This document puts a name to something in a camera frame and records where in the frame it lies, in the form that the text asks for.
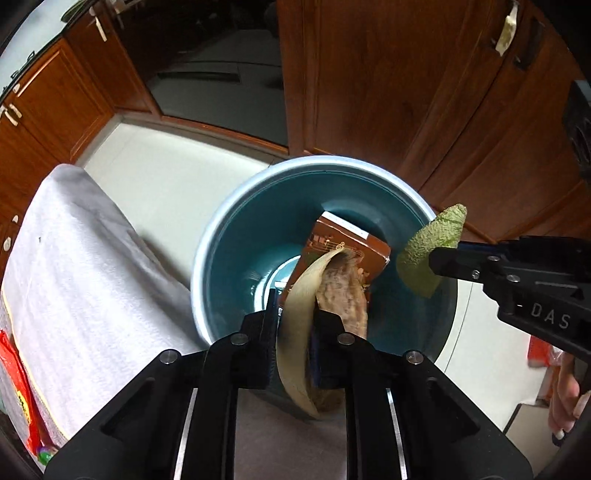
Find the bucket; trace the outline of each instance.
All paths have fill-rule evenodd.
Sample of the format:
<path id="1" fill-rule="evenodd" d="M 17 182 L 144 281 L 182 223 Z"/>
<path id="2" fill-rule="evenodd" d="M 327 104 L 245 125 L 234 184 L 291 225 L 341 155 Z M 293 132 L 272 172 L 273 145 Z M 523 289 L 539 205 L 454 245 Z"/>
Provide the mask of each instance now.
<path id="1" fill-rule="evenodd" d="M 366 162 L 297 158 L 238 187 L 214 214 L 197 249 L 191 304 L 209 344 L 264 309 L 269 289 L 289 278 L 314 222 L 328 211 L 388 243 L 391 261 L 372 283 L 368 340 L 378 350 L 439 356 L 452 328 L 457 281 L 445 278 L 430 299 L 398 278 L 396 255 L 435 215 L 410 186 Z"/>

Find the metal bolt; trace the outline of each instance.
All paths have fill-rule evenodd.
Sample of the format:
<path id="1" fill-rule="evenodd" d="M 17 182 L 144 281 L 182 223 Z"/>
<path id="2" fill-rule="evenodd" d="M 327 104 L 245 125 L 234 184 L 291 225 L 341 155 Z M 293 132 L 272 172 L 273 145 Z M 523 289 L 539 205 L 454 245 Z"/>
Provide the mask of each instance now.
<path id="1" fill-rule="evenodd" d="M 248 343 L 248 335 L 246 333 L 235 333 L 230 337 L 232 345 L 246 345 Z"/>
<path id="2" fill-rule="evenodd" d="M 337 338 L 338 342 L 341 345 L 351 345 L 355 341 L 355 337 L 350 333 L 341 333 Z"/>
<path id="3" fill-rule="evenodd" d="M 423 357 L 423 354 L 421 352 L 417 352 L 416 350 L 412 350 L 409 353 L 407 353 L 405 358 L 409 364 L 413 364 L 413 365 L 422 364 L 423 360 L 425 360 L 425 357 Z"/>
<path id="4" fill-rule="evenodd" d="M 165 350 L 160 354 L 160 361 L 166 365 L 173 364 L 178 360 L 178 352 L 176 350 Z"/>

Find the white tile floor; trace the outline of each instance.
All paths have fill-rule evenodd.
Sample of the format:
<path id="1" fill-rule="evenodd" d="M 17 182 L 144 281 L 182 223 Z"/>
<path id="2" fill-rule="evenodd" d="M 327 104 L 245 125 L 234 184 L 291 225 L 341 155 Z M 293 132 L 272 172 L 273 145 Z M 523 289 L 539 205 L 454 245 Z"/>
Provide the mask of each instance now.
<path id="1" fill-rule="evenodd" d="M 85 156 L 89 174 L 187 285 L 199 237 L 215 209 L 274 160 L 207 141 L 119 124 Z M 460 283 L 456 320 L 437 364 L 503 429 L 518 403 L 535 399 L 544 370 L 527 367 L 529 336 L 497 320 L 496 310 L 482 286 Z"/>

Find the cardboard box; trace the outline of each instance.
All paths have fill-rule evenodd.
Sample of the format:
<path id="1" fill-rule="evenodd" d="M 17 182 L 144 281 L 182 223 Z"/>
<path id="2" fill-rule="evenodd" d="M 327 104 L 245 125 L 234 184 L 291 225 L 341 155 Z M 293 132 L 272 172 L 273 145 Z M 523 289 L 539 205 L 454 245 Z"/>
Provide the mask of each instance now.
<path id="1" fill-rule="evenodd" d="M 365 277 L 364 288 L 367 288 L 390 262 L 391 250 L 387 243 L 330 212 L 324 212 L 316 220 L 301 257 L 281 293 L 280 306 L 283 306 L 291 287 L 306 268 L 339 245 L 351 249 L 358 256 L 358 265 L 362 270 L 360 274 Z"/>

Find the black device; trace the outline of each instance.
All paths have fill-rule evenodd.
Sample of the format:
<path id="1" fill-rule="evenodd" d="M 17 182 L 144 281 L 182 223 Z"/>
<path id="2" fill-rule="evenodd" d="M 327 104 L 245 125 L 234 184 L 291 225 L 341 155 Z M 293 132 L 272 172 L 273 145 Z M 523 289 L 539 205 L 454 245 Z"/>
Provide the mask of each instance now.
<path id="1" fill-rule="evenodd" d="M 430 266 L 440 275 L 482 283 L 502 321 L 589 361 L 590 260 L 590 242 L 522 237 L 436 248 Z M 239 332 L 207 352 L 163 352 L 56 454 L 44 477 L 172 478 L 197 388 L 181 479 L 232 479 L 238 388 L 268 386 L 277 323 L 273 290 L 266 311 L 245 316 Z M 421 352 L 376 351 L 345 332 L 340 317 L 319 309 L 309 351 L 314 383 L 345 390 L 349 480 L 533 478 L 526 458 Z M 589 449 L 587 408 L 537 478 L 588 478 Z"/>

